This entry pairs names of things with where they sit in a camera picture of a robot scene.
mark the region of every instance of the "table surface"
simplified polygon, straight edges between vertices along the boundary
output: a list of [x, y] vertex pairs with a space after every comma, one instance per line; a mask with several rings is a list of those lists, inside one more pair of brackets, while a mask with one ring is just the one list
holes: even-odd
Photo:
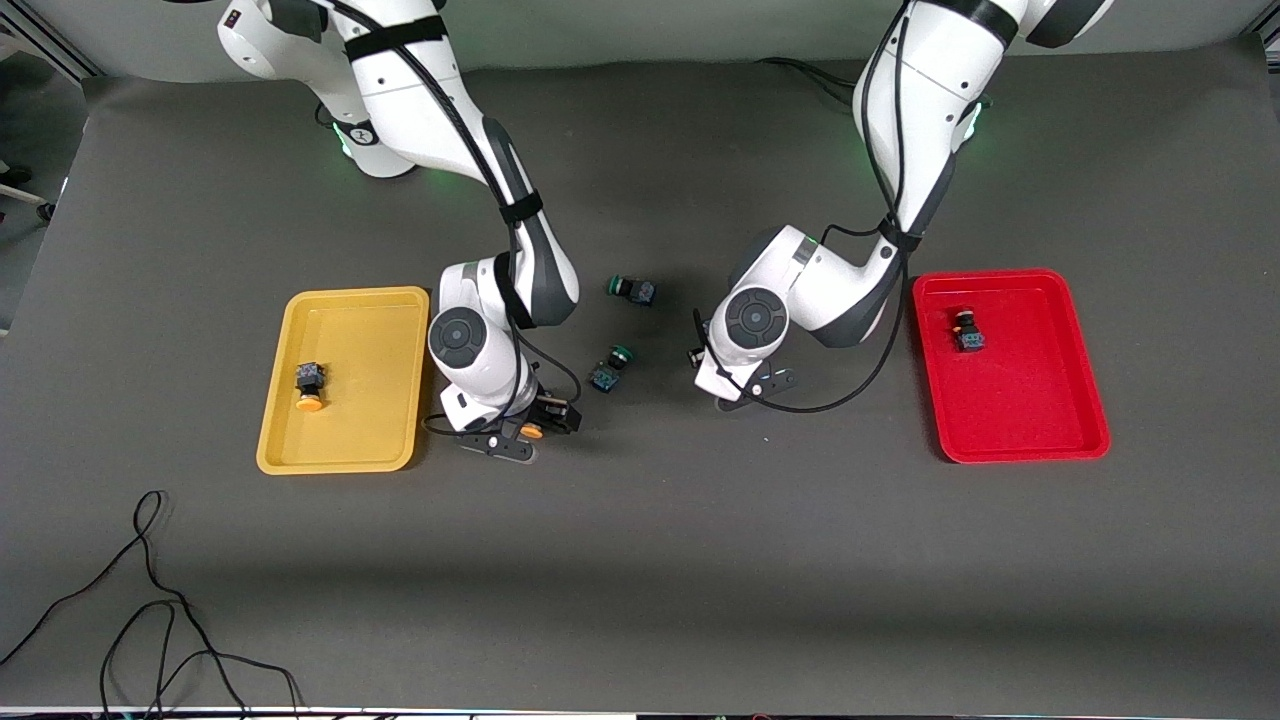
[[[285, 302], [430, 287], [502, 251], [492, 199], [438, 172], [360, 176], [298, 85], [96, 86], [0, 345], [0, 644], [163, 488], [161, 577], [220, 648], [289, 667], [312, 706], [1274, 717], [1265, 79], [1256, 38], [1000, 70], [911, 269], [1065, 275], [1114, 447], [961, 466], [936, 448], [914, 338], [819, 416], [718, 414], [685, 364], [690, 309], [719, 301], [754, 233], [881, 217], [846, 110], [764, 65], [468, 76], [584, 286], [532, 337], [580, 373], [613, 343], [637, 360], [531, 466], [422, 437], [403, 471], [316, 478], [253, 462]], [[613, 273], [655, 281], [659, 304], [607, 297]], [[788, 401], [844, 392], [883, 334], [824, 351], [791, 333], [778, 357], [805, 386]], [[95, 703], [106, 646], [154, 597], [131, 557], [0, 670], [4, 705]], [[143, 705], [152, 620], [115, 671]], [[275, 676], [234, 679], [285, 702]], [[228, 703], [207, 667], [187, 691]]]

